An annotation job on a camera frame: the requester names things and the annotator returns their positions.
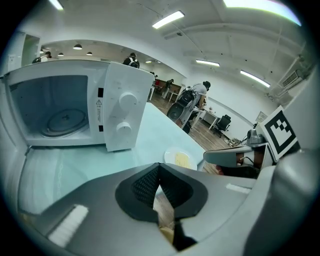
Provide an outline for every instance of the ceiling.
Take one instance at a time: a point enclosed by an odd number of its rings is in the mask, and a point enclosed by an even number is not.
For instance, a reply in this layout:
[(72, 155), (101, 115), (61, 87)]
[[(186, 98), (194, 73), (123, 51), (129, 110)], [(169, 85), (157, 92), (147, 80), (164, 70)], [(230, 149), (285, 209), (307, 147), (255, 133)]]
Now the ceiling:
[(306, 62), (315, 61), (303, 25), (300, 27), (273, 13), (227, 8), (223, 0), (139, 2), (163, 16), (176, 10), (185, 14), (159, 31), (168, 41), (180, 45), (191, 65), (198, 65), (195, 59), (218, 62), (220, 67), (214, 68), (216, 72), (238, 78), (240, 70), (245, 70), (271, 84), (266, 88), (241, 77), (264, 92), (282, 90), (285, 74), (301, 67), (299, 61), (294, 64), (299, 54)]
[[(82, 46), (82, 50), (73, 49), (76, 44)], [(58, 41), (42, 45), (43, 49), (49, 50), (53, 58), (59, 59), (58, 54), (63, 53), (64, 56), (85, 56), (88, 52), (92, 52), (94, 57), (108, 59), (116, 62), (123, 62), (124, 59), (135, 52), (139, 62), (155, 61), (152, 57), (132, 50), (121, 45), (109, 42), (94, 40), (66, 40)]]
[[(316, 62), (311, 42), (304, 35), (303, 24), (299, 26), (281, 16), (257, 9), (227, 8), (223, 0), (60, 2), (65, 10), (64, 20), (59, 22), (64, 25), (69, 23), (78, 29), (81, 22), (83, 25), (90, 23), (92, 28), (116, 28), (117, 33), (122, 33), (118, 28), (125, 26), (128, 28), (126, 33), (132, 32), (130, 37), (140, 38), (142, 42), (149, 43), (153, 39), (155, 51), (162, 47), (169, 55), (177, 56), (176, 59), (188, 65), (190, 69), (212, 69), (213, 72), (233, 77), (271, 95), (280, 93), (283, 90), (282, 81), (294, 70), (302, 67), (299, 55), (304, 57), (304, 64), (307, 66)], [(181, 10), (185, 17), (157, 30), (151, 27), (162, 17), (177, 10)], [(55, 12), (53, 8), (46, 12), (46, 15), (52, 12)], [(97, 19), (94, 23), (93, 20), (101, 14), (104, 14), (103, 19)], [(55, 17), (52, 16), (50, 21), (54, 22)], [(92, 42), (88, 51), (95, 51), (98, 44), (97, 42), (97, 45), (94, 45)], [(69, 54), (68, 49), (71, 46), (61, 46), (59, 51)], [(122, 51), (121, 58), (129, 53), (125, 47), (119, 45), (108, 45), (102, 52), (110, 55), (113, 50)], [(140, 50), (139, 60), (149, 60), (143, 52)], [(218, 62), (220, 67), (200, 66), (196, 59)], [(271, 84), (270, 88), (241, 75), (240, 70), (265, 80)]]

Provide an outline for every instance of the cable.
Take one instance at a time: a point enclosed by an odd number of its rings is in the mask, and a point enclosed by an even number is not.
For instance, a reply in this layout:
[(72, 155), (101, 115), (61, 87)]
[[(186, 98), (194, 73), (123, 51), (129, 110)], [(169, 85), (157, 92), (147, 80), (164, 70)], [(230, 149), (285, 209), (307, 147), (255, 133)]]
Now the cable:
[(240, 160), (243, 160), (243, 159), (245, 159), (245, 158), (248, 158), (253, 165), (255, 164), (254, 161), (252, 161), (252, 160), (251, 160), (249, 157), (247, 157), (247, 156), (241, 157)]
[(244, 136), (243, 139), (241, 140), (241, 142), (239, 142), (237, 145), (235, 145), (235, 147), (238, 146), (239, 144), (241, 144), (241, 146), (242, 146), (242, 142), (244, 142), (246, 140), (246, 137), (247, 137), (247, 135)]

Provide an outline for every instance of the fluorescent light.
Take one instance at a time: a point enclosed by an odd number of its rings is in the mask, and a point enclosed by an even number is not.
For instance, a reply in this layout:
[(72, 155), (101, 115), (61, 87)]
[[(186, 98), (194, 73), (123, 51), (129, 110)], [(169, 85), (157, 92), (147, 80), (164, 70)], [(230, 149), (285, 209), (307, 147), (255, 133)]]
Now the fluorescent light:
[(220, 67), (219, 63), (215, 63), (215, 62), (211, 62), (211, 61), (205, 61), (205, 60), (195, 60), (197, 63), (202, 63), (202, 64), (208, 64), (208, 65), (212, 65), (212, 66), (217, 66)]
[(58, 0), (49, 0), (50, 3), (59, 11), (63, 10), (64, 8), (62, 7), (61, 3)]
[(75, 49), (75, 50), (82, 50), (82, 46), (81, 46), (81, 44), (76, 44), (74, 47), (73, 47), (73, 49)]
[(270, 87), (270, 84), (269, 84), (269, 83), (261, 80), (260, 78), (254, 76), (254, 75), (252, 75), (252, 74), (250, 74), (250, 73), (248, 73), (248, 72), (245, 72), (245, 71), (241, 70), (240, 73), (243, 74), (243, 75), (245, 75), (245, 76), (247, 76), (247, 77), (250, 77), (250, 78), (256, 80), (257, 82), (263, 84), (264, 86), (266, 86), (266, 87), (268, 87), (268, 88)]
[(271, 12), (282, 16), (299, 26), (301, 26), (300, 21), (297, 16), (284, 4), (275, 2), (272, 0), (223, 0), (226, 7), (240, 7), (240, 8), (251, 8), (258, 9), (262, 11)]
[(154, 27), (155, 29), (158, 29), (170, 22), (173, 22), (177, 19), (182, 18), (183, 16), (185, 16), (181, 11), (176, 11), (175, 13), (172, 13), (171, 15), (163, 18), (162, 20), (159, 20), (156, 24), (154, 24), (152, 27)]

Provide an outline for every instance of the warning label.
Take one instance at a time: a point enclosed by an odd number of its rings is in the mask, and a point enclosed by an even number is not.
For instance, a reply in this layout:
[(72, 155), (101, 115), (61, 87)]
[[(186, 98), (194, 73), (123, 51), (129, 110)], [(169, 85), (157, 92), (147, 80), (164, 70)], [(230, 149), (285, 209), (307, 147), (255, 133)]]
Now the warning label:
[(98, 99), (98, 101), (96, 102), (96, 118), (98, 120), (98, 122), (100, 124), (102, 124), (102, 115), (103, 115), (103, 110), (101, 109), (103, 106), (102, 106), (102, 102), (100, 99)]
[(98, 108), (98, 115), (97, 115), (97, 117), (98, 117), (98, 122), (101, 122), (100, 120), (101, 120), (101, 110), (100, 110), (100, 108)]

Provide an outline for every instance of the microwave knob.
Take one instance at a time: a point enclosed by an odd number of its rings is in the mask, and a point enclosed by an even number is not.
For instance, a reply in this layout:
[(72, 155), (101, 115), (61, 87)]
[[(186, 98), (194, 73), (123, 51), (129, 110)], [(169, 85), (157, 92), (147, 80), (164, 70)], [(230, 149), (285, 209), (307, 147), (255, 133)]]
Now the microwave knob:
[(135, 106), (138, 104), (138, 99), (131, 92), (124, 92), (119, 97), (119, 103), (120, 107), (124, 111), (129, 111), (135, 108)]
[(116, 126), (116, 133), (120, 137), (128, 137), (131, 135), (131, 126), (127, 122), (121, 122)]

